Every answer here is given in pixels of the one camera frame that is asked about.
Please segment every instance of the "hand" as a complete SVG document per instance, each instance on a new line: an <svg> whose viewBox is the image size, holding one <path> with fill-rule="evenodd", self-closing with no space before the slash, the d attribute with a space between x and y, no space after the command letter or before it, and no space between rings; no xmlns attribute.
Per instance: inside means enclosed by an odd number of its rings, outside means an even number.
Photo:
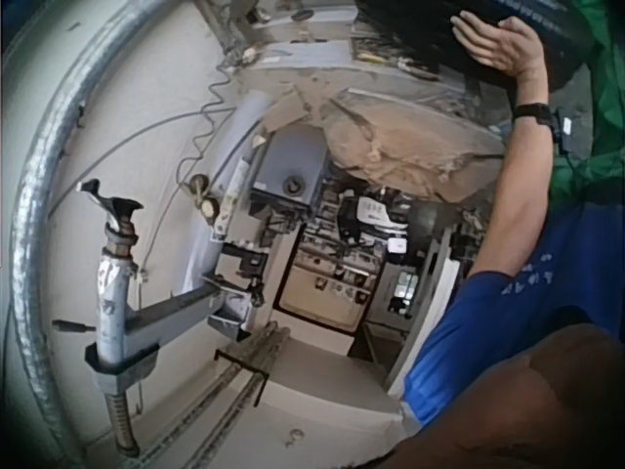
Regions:
<svg viewBox="0 0 625 469"><path fill-rule="evenodd" d="M480 64L497 68L518 82L547 77L540 38L518 18L510 17L495 27L463 11L451 23L453 34Z"/></svg>

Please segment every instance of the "blue shirt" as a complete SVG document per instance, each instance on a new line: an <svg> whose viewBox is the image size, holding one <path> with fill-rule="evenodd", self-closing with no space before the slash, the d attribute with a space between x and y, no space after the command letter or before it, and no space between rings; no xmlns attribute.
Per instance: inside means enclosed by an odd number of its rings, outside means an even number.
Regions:
<svg viewBox="0 0 625 469"><path fill-rule="evenodd" d="M464 282L405 378L404 399L421 423L487 368L570 322L621 335L623 217L622 206L589 203L550 213L516 277L484 272Z"/></svg>

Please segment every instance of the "blue sleeve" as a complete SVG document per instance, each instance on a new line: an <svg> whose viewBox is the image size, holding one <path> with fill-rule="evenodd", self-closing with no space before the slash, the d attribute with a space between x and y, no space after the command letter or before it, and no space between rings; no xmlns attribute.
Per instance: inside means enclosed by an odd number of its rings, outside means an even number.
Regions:
<svg viewBox="0 0 625 469"><path fill-rule="evenodd" d="M426 425L480 374L506 357L509 334L497 304L511 278L484 272L465 281L405 378L404 399Z"/></svg>

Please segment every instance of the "green fabric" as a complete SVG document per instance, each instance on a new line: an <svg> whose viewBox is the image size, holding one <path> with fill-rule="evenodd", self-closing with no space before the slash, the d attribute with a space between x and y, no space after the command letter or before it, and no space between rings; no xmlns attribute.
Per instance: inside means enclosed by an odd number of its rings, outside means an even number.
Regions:
<svg viewBox="0 0 625 469"><path fill-rule="evenodd" d="M593 98L593 148L589 158L558 155L550 188L552 204L583 200L589 188L625 178L625 51L610 37L605 0L571 0L595 39L588 61Z"/></svg>

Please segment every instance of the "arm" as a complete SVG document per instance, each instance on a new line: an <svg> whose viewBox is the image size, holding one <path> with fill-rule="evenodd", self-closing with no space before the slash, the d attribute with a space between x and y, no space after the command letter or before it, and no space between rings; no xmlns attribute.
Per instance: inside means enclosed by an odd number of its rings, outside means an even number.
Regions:
<svg viewBox="0 0 625 469"><path fill-rule="evenodd" d="M543 48L536 32L517 18L499 27L462 12L453 32L481 64L517 80L517 106L547 104L549 85ZM547 214L553 166L551 130L534 117L517 120L497 183L486 237L469 276L495 271L515 276L536 246Z"/></svg>

